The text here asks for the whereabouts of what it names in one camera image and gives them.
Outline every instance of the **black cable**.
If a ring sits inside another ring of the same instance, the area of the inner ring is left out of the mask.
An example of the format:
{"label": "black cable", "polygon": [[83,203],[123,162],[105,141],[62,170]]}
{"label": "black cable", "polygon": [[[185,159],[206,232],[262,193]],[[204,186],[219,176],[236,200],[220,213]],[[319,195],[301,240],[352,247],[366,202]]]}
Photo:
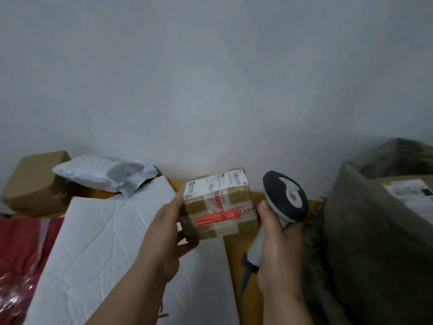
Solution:
{"label": "black cable", "polygon": [[240,296],[239,296],[239,323],[242,325],[242,314],[243,314],[243,294],[246,289],[246,285],[248,284],[248,281],[252,275],[252,271],[250,271],[248,268],[245,268],[244,276],[242,278],[241,282],[241,290],[240,290]]}

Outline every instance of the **red warning sticker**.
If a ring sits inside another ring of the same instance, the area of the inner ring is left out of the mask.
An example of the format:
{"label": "red warning sticker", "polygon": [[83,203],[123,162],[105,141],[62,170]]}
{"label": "red warning sticker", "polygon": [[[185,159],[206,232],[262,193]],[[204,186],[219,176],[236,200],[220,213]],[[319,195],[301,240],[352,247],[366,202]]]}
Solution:
{"label": "red warning sticker", "polygon": [[201,217],[195,218],[195,223],[197,226],[207,226],[209,224],[215,224],[217,222],[239,219],[239,215],[236,209],[217,212],[212,214],[202,215]]}

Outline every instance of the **wooden table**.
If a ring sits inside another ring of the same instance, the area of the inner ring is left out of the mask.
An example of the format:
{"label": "wooden table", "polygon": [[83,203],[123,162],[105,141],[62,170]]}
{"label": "wooden table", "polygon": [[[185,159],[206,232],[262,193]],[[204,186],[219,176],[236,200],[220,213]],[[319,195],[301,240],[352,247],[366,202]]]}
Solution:
{"label": "wooden table", "polygon": [[[182,181],[177,179],[168,179],[171,186],[175,191],[178,191],[181,187]],[[88,198],[99,198],[107,199],[117,195],[117,193],[110,193],[108,191],[100,191],[95,189],[90,189],[82,187],[77,194],[81,197]],[[260,203],[265,198],[263,193],[256,191],[252,192],[252,200],[255,204]],[[310,207],[316,204],[316,201],[309,201]],[[57,212],[52,214],[45,214],[40,216],[40,218],[55,218],[60,217],[65,214],[63,212]],[[22,218],[19,214],[16,214],[14,218]],[[226,246],[227,259],[230,265],[230,273],[232,276],[233,289],[235,291],[236,304],[239,308],[240,301],[240,287],[241,280],[244,273],[244,268],[241,266],[241,257],[248,251],[254,238],[256,237],[256,232],[251,232],[248,234],[233,234],[224,236],[224,245]],[[263,320],[263,297],[257,286],[256,275],[253,274],[249,280],[248,286],[245,290],[243,297],[243,325],[260,325]]]}

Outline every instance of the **white sheet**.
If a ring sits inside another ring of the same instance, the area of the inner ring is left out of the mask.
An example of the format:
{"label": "white sheet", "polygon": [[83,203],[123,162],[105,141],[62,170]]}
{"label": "white sheet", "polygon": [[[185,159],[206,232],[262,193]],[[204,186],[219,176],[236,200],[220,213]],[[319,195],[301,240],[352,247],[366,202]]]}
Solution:
{"label": "white sheet", "polygon": [[[138,193],[140,202],[74,197],[40,278],[25,325],[82,325],[135,260],[145,231],[174,191],[164,177]],[[181,258],[167,285],[164,324],[239,324],[222,238]]]}

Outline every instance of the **barcode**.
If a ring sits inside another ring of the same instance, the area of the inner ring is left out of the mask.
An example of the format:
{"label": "barcode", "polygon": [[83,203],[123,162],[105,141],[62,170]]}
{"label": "barcode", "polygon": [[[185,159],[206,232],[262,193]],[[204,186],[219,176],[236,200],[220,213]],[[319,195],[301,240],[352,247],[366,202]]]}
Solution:
{"label": "barcode", "polygon": [[239,180],[239,174],[238,174],[237,171],[233,171],[233,179],[235,179],[235,183],[236,183],[237,185],[240,185],[240,184],[241,184],[241,180]]}
{"label": "barcode", "polygon": [[425,194],[418,189],[410,189],[410,188],[394,188],[394,194],[397,196],[406,196],[406,195],[420,195],[425,196]]}

